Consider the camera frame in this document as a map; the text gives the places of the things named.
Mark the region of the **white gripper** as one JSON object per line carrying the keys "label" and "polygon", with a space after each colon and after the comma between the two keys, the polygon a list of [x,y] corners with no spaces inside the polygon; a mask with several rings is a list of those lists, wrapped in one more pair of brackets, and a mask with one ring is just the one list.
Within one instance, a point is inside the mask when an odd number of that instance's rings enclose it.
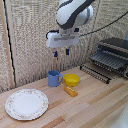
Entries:
{"label": "white gripper", "polygon": [[[50,31],[46,34],[46,46],[49,48],[57,48],[75,45],[79,42],[79,34],[75,32],[74,34],[60,34],[58,30]],[[54,57],[58,57],[58,52],[55,50]],[[70,49],[66,49],[66,55],[70,54]]]}

